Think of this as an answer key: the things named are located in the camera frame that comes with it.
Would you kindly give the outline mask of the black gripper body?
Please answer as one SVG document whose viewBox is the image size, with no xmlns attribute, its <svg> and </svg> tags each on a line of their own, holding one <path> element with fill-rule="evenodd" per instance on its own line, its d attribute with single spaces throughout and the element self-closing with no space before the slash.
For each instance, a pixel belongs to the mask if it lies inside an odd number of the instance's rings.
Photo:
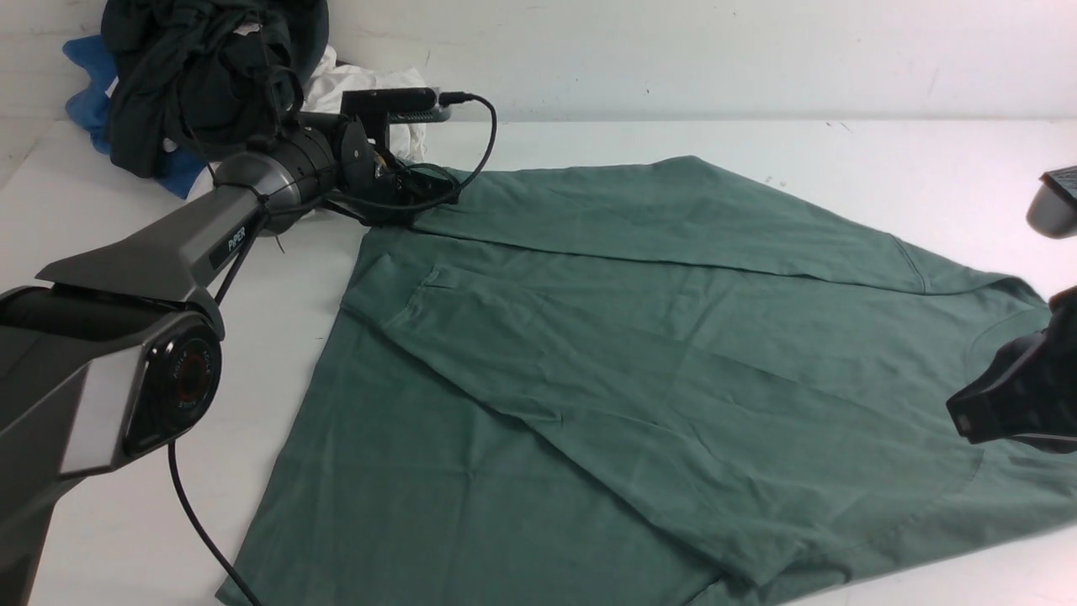
<svg viewBox="0 0 1077 606">
<path fill-rule="evenodd" d="M 336 136 L 336 210 L 363 226 L 410 226 L 426 210 L 459 200 L 462 181 L 430 163 L 407 164 L 350 119 Z"/>
</svg>

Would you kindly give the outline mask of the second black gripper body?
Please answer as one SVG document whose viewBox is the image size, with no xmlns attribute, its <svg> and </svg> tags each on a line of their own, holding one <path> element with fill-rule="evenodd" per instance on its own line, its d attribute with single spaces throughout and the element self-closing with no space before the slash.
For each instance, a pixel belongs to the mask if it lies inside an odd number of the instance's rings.
<svg viewBox="0 0 1077 606">
<path fill-rule="evenodd" d="M 1050 454 L 1076 451 L 1076 288 L 1049 302 L 1043 332 L 997 350 L 984 374 L 947 400 L 969 443 L 1011 440 Z"/>
</svg>

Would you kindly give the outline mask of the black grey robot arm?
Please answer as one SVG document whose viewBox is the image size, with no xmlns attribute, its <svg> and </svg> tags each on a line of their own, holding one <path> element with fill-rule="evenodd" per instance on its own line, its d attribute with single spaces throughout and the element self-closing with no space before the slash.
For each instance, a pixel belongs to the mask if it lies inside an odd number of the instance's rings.
<svg viewBox="0 0 1077 606">
<path fill-rule="evenodd" d="M 1074 522 L 1074 308 L 696 157 L 450 175 L 308 114 L 3 298 L 3 603 L 216 415 L 220 297 L 369 227 L 227 605 L 777 605 Z"/>
</svg>

